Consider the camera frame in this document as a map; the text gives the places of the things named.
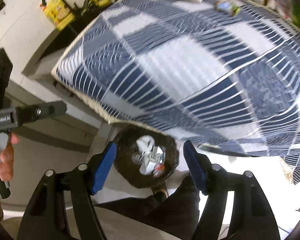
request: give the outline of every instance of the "black cable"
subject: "black cable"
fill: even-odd
[[[235,235],[236,233],[238,233],[238,232],[239,232],[239,230],[238,230],[238,231],[235,231],[229,238],[226,237],[226,239],[227,239],[227,240],[230,240],[230,239],[232,238],[232,236],[234,236],[234,235]]]
[[[290,234],[290,232],[288,232],[287,230],[284,230],[283,228],[281,228],[279,226],[278,226],[278,228],[280,228],[282,231],[285,231],[286,233]]]

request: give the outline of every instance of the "blue gripper pad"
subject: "blue gripper pad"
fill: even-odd
[[[202,192],[202,194],[206,195],[207,193],[207,181],[206,181],[206,173],[201,167],[197,157],[200,157],[199,153],[195,150],[191,141],[187,140],[183,145],[183,155],[188,164],[192,179],[194,181],[195,186],[198,190]]]
[[[103,155],[103,158],[93,176],[93,184],[91,188],[91,192],[93,195],[95,195],[99,190],[102,190],[103,188],[103,185],[116,157],[117,146],[115,145],[115,143],[111,142],[106,146],[105,150],[101,154]]]

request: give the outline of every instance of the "metal screw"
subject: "metal screw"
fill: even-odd
[[[79,167],[78,167],[79,171],[84,171],[87,168],[88,168],[88,166],[86,164],[80,164]]]
[[[253,177],[253,173],[251,171],[246,171],[244,173],[248,178],[252,178]]]
[[[219,164],[212,164],[212,169],[215,171],[220,171],[221,170],[221,166]]]
[[[46,171],[46,176],[47,176],[47,177],[50,177],[50,176],[53,175],[53,173],[54,173],[53,170],[48,170],[48,171]]]

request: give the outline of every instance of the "white floor tile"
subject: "white floor tile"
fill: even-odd
[[[200,191],[199,195],[200,195],[200,202],[199,202],[199,211],[200,211],[199,219],[200,219],[200,217],[201,217],[201,215],[202,215],[202,212],[203,212],[203,210],[204,210],[204,207],[205,207],[205,205],[206,205],[206,203],[207,203],[208,196],[203,195],[203,194],[201,193],[201,191]]]
[[[30,80],[27,77],[23,78],[20,86],[44,102],[52,102],[58,100],[57,95],[53,94],[50,90],[45,88],[37,81]]]
[[[69,114],[70,116],[74,117],[75,119],[79,119],[82,120],[84,117],[84,111],[80,110],[79,108],[75,107],[74,105],[71,105],[67,102],[65,102],[67,104],[67,114]]]
[[[127,197],[146,198],[151,194],[152,191],[149,188],[139,189],[130,185],[112,166],[103,189],[92,198],[98,203],[104,203]]]
[[[87,156],[87,162],[92,158],[93,155],[100,154],[106,147],[106,139],[96,135],[93,138],[93,142],[89,149],[89,154]]]
[[[279,228],[280,240],[284,240],[289,234]]]
[[[285,207],[282,207],[280,212],[277,211],[274,216],[277,225],[288,232],[291,232],[300,221],[299,211],[287,210]]]
[[[99,130],[98,130],[98,136],[101,138],[107,139],[109,136],[109,133],[111,132],[112,126],[108,124],[107,122],[102,122],[100,124]]]
[[[96,118],[94,118],[93,116],[91,115],[88,115],[88,114],[84,114],[83,118],[82,118],[82,121],[93,126],[93,127],[96,127],[96,128],[99,128],[102,121],[101,120],[98,120]]]
[[[113,133],[111,135],[110,141],[113,141],[113,139],[116,137],[116,135],[122,130],[121,127],[115,127],[113,130]]]
[[[0,41],[0,48],[5,49],[14,70],[23,71],[34,52],[54,29],[37,5],[27,9]]]
[[[15,82],[18,86],[21,85],[21,82],[23,81],[24,77],[25,76],[21,74],[19,70],[15,69],[14,67],[12,68],[10,80]]]
[[[230,224],[234,202],[234,191],[228,191],[225,214],[223,216],[222,224]]]
[[[183,147],[183,143],[176,142],[177,149]],[[168,179],[168,194],[171,195],[175,190],[180,186],[182,180],[189,174],[189,168],[186,163],[186,160],[183,156],[183,151],[179,150],[179,165],[177,166],[175,172]]]

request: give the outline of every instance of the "striped blanket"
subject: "striped blanket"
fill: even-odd
[[[300,32],[242,1],[119,0],[53,70],[109,122],[253,156],[300,181]]]

